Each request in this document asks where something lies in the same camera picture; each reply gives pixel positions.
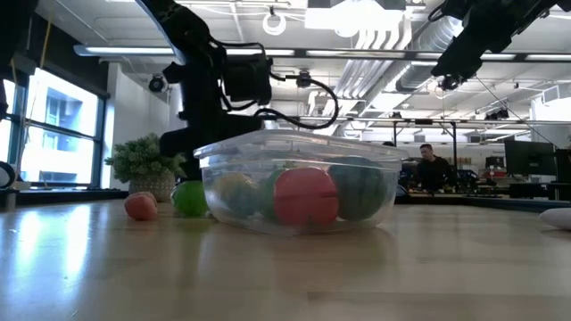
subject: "clear plastic container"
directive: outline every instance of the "clear plastic container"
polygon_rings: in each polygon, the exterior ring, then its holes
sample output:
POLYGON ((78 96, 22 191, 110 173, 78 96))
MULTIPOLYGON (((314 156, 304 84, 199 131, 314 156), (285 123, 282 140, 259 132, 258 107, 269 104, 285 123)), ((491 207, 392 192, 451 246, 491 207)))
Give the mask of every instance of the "clear plastic container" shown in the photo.
POLYGON ((219 221, 273 235, 372 227, 391 212, 401 160, 378 144, 262 130, 194 151, 219 221))

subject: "security camera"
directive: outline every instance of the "security camera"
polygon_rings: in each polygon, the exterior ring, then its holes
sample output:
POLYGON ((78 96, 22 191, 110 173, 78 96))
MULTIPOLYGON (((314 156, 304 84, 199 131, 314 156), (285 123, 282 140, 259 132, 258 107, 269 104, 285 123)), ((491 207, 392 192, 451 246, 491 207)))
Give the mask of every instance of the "security camera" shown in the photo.
POLYGON ((164 93, 169 88, 169 83, 162 75, 153 75, 149 82, 149 90, 153 93, 164 93))

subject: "table surface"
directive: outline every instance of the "table surface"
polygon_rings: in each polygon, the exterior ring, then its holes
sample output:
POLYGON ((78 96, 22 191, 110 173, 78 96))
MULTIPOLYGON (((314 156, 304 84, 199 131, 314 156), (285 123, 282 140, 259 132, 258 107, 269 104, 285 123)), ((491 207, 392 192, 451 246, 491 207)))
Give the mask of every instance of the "table surface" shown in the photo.
POLYGON ((284 238, 121 202, 0 213, 0 320, 569 320, 571 234, 536 214, 397 206, 284 238))

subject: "ceiling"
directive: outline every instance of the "ceiling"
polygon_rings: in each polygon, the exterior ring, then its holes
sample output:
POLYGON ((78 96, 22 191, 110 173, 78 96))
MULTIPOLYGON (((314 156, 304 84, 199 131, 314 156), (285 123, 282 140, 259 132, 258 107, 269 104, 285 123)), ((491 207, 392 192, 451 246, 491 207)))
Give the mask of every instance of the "ceiling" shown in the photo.
MULTIPOLYGON (((290 0, 290 9, 277 9, 279 12, 296 14, 302 20, 307 0, 290 0)), ((426 0, 426 9, 416 11, 412 15, 413 35, 419 34, 419 28, 425 25, 427 14, 441 0, 426 0)), ((53 23, 68 32, 85 45, 140 45, 166 46, 162 34, 143 10, 134 2, 109 2, 108 0, 40 0, 37 9, 45 18, 51 17, 53 23)), ((193 11, 209 25, 212 35, 225 42, 263 43, 266 47, 306 47, 306 48, 353 48, 358 37, 339 37, 333 30, 306 29, 304 22, 286 19, 285 32, 279 36, 271 36, 262 28, 264 7, 244 8, 237 6, 237 19, 232 15, 229 6, 201 8, 193 6, 193 11)), ((558 16, 571 15, 556 12, 558 16)), ((571 27, 571 20, 549 17, 540 19, 522 35, 515 36, 507 51, 546 51, 568 52, 571 50, 571 37, 557 37, 561 30, 571 27)), ((117 58, 123 69, 134 79, 149 79, 160 72, 170 58, 117 58)), ((329 86, 336 86, 347 60, 316 59, 275 59, 274 72, 294 74, 299 70, 309 70, 316 80, 329 86)), ((486 63, 478 72, 482 82, 499 98, 508 97, 511 108, 520 116, 527 117, 529 99, 538 95, 541 89, 553 86, 558 81, 571 79, 571 63, 569 64, 530 64, 530 63, 486 63)), ((417 93, 412 95, 404 110, 395 106, 403 117, 469 118, 474 111, 496 101, 496 98, 477 79, 470 80, 458 91, 443 93, 435 89, 436 81, 429 80, 417 93)), ((308 97, 313 89, 298 89, 294 84, 274 84, 272 107, 287 114, 302 115, 307 111, 308 97)))

